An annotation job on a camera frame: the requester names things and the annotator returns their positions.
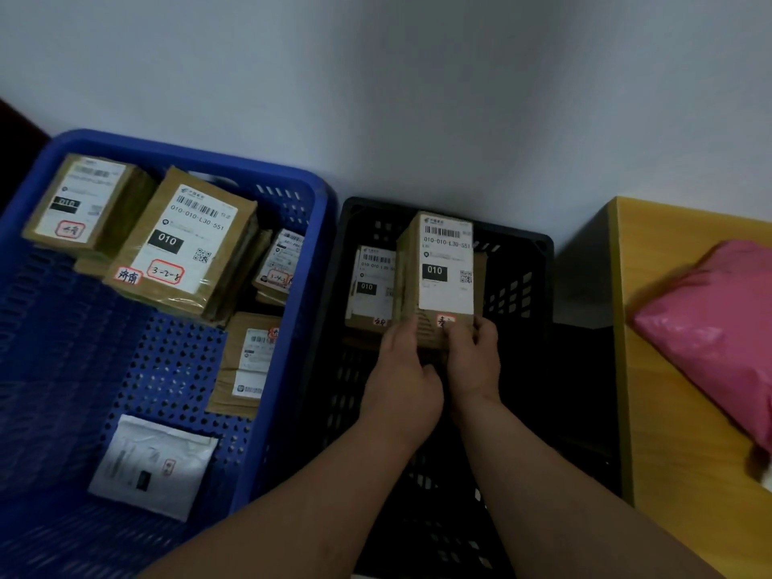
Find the hand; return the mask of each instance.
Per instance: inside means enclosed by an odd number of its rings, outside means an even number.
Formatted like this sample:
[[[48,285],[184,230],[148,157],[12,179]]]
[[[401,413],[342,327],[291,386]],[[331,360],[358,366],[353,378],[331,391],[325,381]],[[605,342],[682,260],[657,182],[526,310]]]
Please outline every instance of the hand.
[[[360,419],[392,435],[415,452],[437,426],[444,396],[432,366],[421,367],[415,332],[418,318],[392,325],[364,386]]]
[[[497,349],[499,333],[493,322],[480,316],[475,317],[475,326],[477,341],[466,325],[456,322],[445,325],[450,347],[448,381],[456,412],[463,411],[469,401],[479,398],[501,402],[501,362]]]

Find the blue plastic crate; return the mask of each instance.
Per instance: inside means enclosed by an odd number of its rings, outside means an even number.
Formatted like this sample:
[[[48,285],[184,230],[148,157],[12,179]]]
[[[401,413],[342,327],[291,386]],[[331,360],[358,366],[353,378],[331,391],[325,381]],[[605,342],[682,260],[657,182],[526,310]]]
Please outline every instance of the blue plastic crate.
[[[211,175],[306,236],[257,418],[204,412],[226,340],[125,300],[22,240],[68,153]],[[330,258],[337,203],[314,174],[76,130],[54,138],[0,223],[0,577],[124,577],[274,483]],[[90,478],[121,414],[219,437],[188,523],[95,498]]]

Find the qr code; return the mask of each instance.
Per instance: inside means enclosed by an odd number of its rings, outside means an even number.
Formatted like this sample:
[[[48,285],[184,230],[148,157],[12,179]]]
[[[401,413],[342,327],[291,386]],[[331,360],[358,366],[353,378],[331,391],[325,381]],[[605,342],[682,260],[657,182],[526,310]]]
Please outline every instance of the qr code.
[[[196,249],[195,255],[193,256],[194,261],[204,262],[205,264],[209,262],[210,258],[211,258],[211,252],[207,252],[206,250],[202,250],[201,248]]]

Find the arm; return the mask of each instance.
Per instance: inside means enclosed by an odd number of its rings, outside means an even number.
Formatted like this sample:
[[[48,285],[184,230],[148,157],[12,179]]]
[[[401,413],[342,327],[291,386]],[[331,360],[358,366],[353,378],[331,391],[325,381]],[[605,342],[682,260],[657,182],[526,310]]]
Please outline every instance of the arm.
[[[183,544],[143,577],[349,577],[384,501],[442,411],[416,353],[416,321],[393,326],[359,420],[282,485]]]
[[[518,577],[720,577],[528,430],[499,399],[497,330],[449,328],[449,380],[469,463]]]

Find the forearm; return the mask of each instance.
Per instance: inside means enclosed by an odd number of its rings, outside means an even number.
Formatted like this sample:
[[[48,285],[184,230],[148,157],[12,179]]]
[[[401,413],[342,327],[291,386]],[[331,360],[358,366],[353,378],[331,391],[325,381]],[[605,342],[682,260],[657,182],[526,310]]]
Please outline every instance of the forearm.
[[[719,577],[566,462],[502,404],[467,403],[461,432],[518,577]]]
[[[361,418],[295,476],[146,576],[349,577],[411,453]]]

